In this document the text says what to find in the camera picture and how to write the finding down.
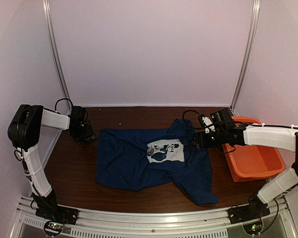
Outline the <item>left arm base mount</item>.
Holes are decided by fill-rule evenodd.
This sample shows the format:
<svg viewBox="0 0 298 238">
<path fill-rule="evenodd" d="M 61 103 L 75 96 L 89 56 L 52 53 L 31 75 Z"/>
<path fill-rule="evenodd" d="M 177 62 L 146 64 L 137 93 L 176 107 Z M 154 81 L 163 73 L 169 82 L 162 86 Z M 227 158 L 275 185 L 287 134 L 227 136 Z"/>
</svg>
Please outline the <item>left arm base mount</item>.
<svg viewBox="0 0 298 238">
<path fill-rule="evenodd" d="M 69 207 L 58 206 L 56 211 L 50 208 L 40 207 L 35 215 L 60 224 L 75 225 L 78 216 L 78 210 Z"/>
</svg>

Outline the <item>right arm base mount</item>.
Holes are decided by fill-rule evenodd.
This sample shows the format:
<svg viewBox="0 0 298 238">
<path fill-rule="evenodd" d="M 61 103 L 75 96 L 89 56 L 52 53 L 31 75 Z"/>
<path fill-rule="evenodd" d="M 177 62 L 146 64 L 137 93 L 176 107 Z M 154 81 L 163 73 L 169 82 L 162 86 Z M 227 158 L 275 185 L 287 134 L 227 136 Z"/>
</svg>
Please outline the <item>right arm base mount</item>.
<svg viewBox="0 0 298 238">
<path fill-rule="evenodd" d="M 230 223 L 237 224 L 268 216 L 270 215 L 270 210 L 269 208 L 264 208 L 260 212 L 254 212 L 250 209 L 250 205 L 242 205 L 232 206 L 227 210 L 227 213 Z"/>
</svg>

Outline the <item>navy white clothing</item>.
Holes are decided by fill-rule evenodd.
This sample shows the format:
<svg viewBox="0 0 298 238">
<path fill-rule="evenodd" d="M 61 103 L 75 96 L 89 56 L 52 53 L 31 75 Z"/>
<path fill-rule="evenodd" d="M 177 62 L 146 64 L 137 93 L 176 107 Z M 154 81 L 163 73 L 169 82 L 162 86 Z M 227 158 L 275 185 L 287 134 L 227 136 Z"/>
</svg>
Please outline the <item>navy white clothing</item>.
<svg viewBox="0 0 298 238">
<path fill-rule="evenodd" d="M 176 119 L 163 129 L 103 129 L 95 181 L 134 191 L 173 181 L 195 204 L 217 204 L 209 153 L 190 146 L 194 134 L 188 119 Z M 152 154 L 147 153 L 149 148 L 154 149 Z"/>
</svg>

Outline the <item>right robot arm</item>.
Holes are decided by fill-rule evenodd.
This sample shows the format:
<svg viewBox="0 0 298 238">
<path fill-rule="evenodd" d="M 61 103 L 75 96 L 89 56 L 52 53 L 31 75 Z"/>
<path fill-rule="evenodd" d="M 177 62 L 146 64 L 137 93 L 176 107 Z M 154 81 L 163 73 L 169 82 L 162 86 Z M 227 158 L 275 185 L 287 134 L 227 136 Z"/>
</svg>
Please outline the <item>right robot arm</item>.
<svg viewBox="0 0 298 238">
<path fill-rule="evenodd" d="M 235 121 L 229 108 L 198 115 L 200 127 L 193 136 L 192 144 L 197 149 L 216 148 L 229 144 L 239 146 L 267 146 L 295 153 L 295 162 L 252 195 L 245 207 L 245 215 L 255 219 L 278 196 L 298 186 L 298 126 L 269 125 Z"/>
</svg>

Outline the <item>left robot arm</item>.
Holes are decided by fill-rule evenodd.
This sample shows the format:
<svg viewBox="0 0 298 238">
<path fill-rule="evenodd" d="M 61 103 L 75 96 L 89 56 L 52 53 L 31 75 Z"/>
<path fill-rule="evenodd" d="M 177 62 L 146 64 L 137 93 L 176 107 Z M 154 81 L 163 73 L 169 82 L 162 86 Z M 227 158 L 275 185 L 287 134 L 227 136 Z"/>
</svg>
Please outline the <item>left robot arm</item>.
<svg viewBox="0 0 298 238">
<path fill-rule="evenodd" d="M 81 106 L 72 105 L 69 115 L 64 115 L 41 105 L 22 104 L 8 127 L 7 134 L 15 148 L 14 155 L 22 163 L 38 210 L 50 220 L 59 219 L 62 211 L 38 153 L 41 128 L 68 131 L 75 143 L 89 143 L 96 139 L 96 135 L 87 119 L 88 113 Z"/>
</svg>

